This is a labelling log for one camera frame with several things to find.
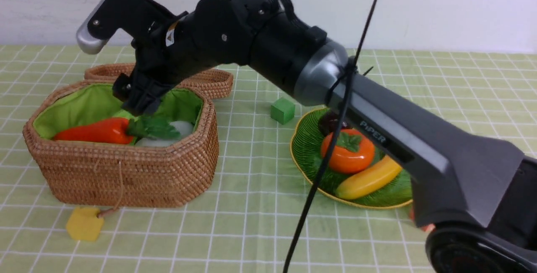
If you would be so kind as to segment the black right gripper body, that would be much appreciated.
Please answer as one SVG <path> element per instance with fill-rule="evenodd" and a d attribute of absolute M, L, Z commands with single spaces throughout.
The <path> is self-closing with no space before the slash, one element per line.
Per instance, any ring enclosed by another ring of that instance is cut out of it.
<path fill-rule="evenodd" d="M 193 17 L 133 18 L 125 21 L 122 29 L 133 37 L 136 50 L 131 75 L 122 76 L 122 97 L 163 97 L 198 73 Z"/>

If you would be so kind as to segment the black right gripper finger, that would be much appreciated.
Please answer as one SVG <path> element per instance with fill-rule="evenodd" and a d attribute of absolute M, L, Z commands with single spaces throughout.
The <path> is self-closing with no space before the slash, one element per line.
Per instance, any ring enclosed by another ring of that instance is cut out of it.
<path fill-rule="evenodd" d="M 125 100 L 122 109 L 133 116 L 155 114 L 161 105 L 163 97 L 172 89 L 172 86 L 161 84 L 150 84 L 140 86 L 129 84 L 123 89 Z"/>
<path fill-rule="evenodd" d="M 125 73 L 121 73 L 112 86 L 113 96 L 120 101 L 128 101 L 131 92 L 131 78 Z"/>

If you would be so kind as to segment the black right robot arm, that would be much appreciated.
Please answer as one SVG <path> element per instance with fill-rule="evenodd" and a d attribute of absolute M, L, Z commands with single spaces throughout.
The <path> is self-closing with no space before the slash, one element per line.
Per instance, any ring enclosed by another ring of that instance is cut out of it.
<path fill-rule="evenodd" d="M 199 0 L 175 16 L 153 0 L 109 0 L 133 37 L 136 66 L 115 97 L 153 112 L 173 86 L 223 63 L 249 65 L 303 105 L 326 105 L 412 176 L 418 226 L 433 224 L 438 273 L 535 273 L 536 160 L 514 144 L 467 133 L 357 73 L 290 0 Z"/>

